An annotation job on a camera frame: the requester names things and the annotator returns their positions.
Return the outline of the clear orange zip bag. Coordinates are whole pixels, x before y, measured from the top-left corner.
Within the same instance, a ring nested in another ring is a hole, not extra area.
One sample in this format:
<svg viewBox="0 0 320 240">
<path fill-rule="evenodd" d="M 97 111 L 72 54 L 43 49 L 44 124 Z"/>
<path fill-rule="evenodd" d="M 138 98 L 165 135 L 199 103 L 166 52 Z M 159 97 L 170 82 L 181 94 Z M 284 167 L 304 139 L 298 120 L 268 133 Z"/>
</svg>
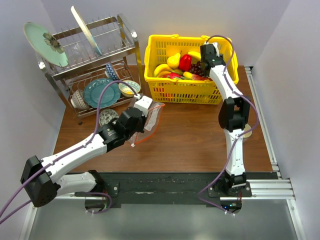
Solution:
<svg viewBox="0 0 320 240">
<path fill-rule="evenodd" d="M 136 132 L 133 134 L 133 136 L 129 139 L 131 147 L 135 147 L 136 145 L 145 142 L 155 134 L 159 126 L 163 108 L 165 106 L 166 104 L 162 102 L 152 102 L 148 109 L 148 115 L 143 128 L 144 132 Z"/>
</svg>

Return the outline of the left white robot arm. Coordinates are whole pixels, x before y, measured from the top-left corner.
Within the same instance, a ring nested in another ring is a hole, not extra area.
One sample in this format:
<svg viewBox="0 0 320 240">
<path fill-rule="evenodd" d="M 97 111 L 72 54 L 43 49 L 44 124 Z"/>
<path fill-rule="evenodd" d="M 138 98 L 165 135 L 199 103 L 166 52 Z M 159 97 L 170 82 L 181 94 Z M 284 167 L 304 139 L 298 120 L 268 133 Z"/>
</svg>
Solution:
<svg viewBox="0 0 320 240">
<path fill-rule="evenodd" d="M 88 192 L 99 196 L 104 184 L 93 171 L 67 176 L 86 161 L 122 146 L 135 133 L 143 133 L 148 110 L 128 107 L 115 121 L 64 151 L 43 159 L 30 157 L 24 166 L 20 182 L 35 207 L 42 207 L 61 194 Z"/>
</svg>

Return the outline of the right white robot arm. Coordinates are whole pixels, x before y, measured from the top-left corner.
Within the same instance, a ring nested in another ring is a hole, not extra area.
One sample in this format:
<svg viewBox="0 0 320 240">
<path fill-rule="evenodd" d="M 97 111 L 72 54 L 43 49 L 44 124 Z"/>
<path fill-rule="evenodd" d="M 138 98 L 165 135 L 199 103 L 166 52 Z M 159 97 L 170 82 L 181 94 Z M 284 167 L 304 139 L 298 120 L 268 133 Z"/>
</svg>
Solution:
<svg viewBox="0 0 320 240">
<path fill-rule="evenodd" d="M 201 66 L 217 86 L 223 103 L 218 123 L 224 131 L 227 146 L 227 164 L 216 189 L 233 197 L 247 184 L 243 160 L 243 136 L 249 120 L 250 104 L 243 99 L 226 68 L 218 44 L 204 43 L 200 46 Z"/>
</svg>

